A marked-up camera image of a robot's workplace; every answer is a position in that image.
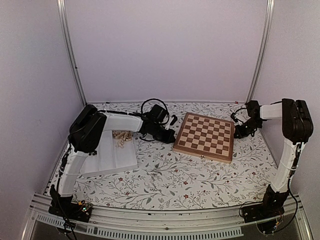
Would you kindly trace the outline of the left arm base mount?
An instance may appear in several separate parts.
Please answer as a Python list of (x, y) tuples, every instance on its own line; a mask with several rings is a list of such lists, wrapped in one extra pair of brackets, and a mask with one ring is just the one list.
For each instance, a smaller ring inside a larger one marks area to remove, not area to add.
[(51, 201), (48, 212), (69, 220), (88, 223), (92, 215), (92, 206), (59, 199), (58, 201)]

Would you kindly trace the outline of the white divided tray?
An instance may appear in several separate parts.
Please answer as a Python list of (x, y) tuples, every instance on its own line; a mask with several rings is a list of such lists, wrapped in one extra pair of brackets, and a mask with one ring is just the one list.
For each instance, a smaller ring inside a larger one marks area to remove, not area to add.
[(116, 147), (113, 130), (102, 133), (97, 154), (88, 156), (84, 161), (80, 174), (83, 177), (96, 177), (131, 171), (138, 168), (136, 150), (132, 141), (127, 141), (123, 148)]

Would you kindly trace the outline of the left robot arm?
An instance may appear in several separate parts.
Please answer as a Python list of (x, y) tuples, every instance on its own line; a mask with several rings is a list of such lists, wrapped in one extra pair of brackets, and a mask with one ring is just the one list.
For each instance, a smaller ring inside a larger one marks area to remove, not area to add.
[(96, 177), (134, 170), (138, 167), (135, 148), (129, 142), (132, 133), (150, 135), (164, 144), (175, 142), (170, 127), (177, 121), (166, 107), (154, 105), (149, 112), (99, 110), (88, 104), (69, 129), (69, 147), (62, 158), (56, 185), (50, 188), (51, 206), (63, 217), (70, 217), (77, 207), (72, 203), (78, 176)]

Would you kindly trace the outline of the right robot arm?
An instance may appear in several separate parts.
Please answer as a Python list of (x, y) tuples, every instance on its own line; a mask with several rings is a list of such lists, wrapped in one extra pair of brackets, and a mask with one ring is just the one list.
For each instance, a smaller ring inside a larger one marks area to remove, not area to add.
[(275, 177), (268, 185), (263, 196), (258, 213), (262, 218), (269, 218), (278, 208), (281, 208), (291, 192), (291, 182), (296, 172), (298, 162), (306, 143), (313, 134), (314, 126), (308, 106), (304, 100), (283, 98), (269, 104), (260, 105), (251, 100), (245, 104), (249, 119), (237, 116), (237, 111), (230, 117), (237, 123), (234, 131), (235, 139), (253, 136), (261, 129), (263, 122), (281, 119), (281, 129), (284, 137), (283, 151)]

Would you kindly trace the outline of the wooden chessboard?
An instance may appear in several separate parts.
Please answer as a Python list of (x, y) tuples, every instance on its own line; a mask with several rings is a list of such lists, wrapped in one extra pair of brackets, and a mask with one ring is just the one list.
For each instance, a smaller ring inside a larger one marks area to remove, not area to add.
[(232, 121), (186, 113), (172, 149), (175, 152), (230, 164), (235, 125)]

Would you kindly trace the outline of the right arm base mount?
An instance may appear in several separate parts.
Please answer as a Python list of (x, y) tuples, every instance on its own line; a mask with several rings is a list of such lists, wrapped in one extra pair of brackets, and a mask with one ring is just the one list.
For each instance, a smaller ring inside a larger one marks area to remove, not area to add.
[(239, 208), (239, 216), (245, 223), (256, 222), (256, 227), (263, 235), (274, 234), (283, 222), (285, 210), (283, 207), (266, 209), (262, 203), (247, 205)]

